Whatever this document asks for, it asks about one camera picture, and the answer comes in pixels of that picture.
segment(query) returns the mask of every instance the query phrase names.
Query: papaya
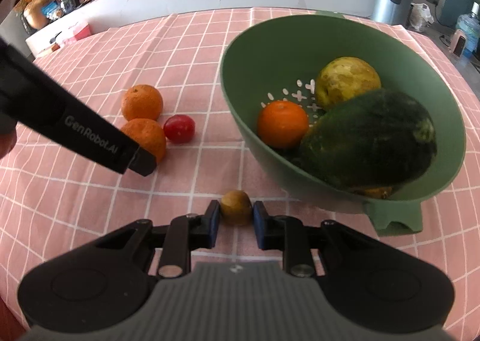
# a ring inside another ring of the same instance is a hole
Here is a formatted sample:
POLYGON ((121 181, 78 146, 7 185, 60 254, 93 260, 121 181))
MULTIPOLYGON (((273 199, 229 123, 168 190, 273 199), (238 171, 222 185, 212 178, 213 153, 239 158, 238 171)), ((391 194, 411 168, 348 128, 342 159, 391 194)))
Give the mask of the papaya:
POLYGON ((341 57, 322 69, 315 84, 317 103, 329 111, 336 104, 382 87, 380 76, 364 60, 341 57))
POLYGON ((358 191, 359 195, 371 197, 372 199, 387 199, 393 193, 393 188, 374 188, 358 191))
POLYGON ((427 110, 405 93, 377 89, 336 105, 306 133, 302 168, 330 185, 358 192, 418 179, 437 153, 427 110))

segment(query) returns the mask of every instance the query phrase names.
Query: bowl handle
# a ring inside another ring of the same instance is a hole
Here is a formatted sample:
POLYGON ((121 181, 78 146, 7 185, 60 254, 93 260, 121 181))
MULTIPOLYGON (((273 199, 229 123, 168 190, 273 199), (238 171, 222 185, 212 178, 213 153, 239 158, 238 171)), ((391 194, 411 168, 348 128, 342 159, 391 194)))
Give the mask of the bowl handle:
POLYGON ((379 237, 416 234, 423 230, 419 202, 365 202, 363 210, 379 237))

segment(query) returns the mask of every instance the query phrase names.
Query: small brown fruit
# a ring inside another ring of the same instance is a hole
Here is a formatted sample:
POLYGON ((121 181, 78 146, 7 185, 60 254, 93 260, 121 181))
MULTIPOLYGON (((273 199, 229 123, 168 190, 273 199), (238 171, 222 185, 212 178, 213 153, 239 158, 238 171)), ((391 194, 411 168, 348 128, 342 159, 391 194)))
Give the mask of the small brown fruit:
POLYGON ((250 224, 253 218, 250 198, 244 191, 235 190, 225 193, 220 199, 220 214, 229 225, 250 224))

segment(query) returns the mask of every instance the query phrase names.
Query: green papaya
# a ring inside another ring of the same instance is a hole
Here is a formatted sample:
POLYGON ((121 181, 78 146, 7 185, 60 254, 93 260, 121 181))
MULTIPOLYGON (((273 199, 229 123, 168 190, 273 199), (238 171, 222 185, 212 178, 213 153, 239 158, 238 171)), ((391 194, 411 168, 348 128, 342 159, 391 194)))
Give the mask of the green papaya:
POLYGON ((437 153, 427 110, 405 93, 378 89, 338 104, 304 136, 304 170, 347 191, 398 187, 424 174, 437 153))

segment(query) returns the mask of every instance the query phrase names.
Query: electrical cable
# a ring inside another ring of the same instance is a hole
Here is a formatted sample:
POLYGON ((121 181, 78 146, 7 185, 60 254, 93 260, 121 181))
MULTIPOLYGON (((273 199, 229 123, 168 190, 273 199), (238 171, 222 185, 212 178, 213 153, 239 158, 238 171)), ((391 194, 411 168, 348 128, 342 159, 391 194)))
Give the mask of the electrical cable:
POLYGON ((445 24, 440 22, 440 19, 437 16, 437 7, 438 7, 438 4, 435 5, 435 19, 437 19, 437 23, 440 24, 443 27, 454 28, 455 27, 454 25, 445 25, 445 24))
POLYGON ((443 43, 446 47, 450 47, 450 45, 452 44, 450 42, 450 39, 448 39, 445 35, 440 36, 440 42, 443 43))

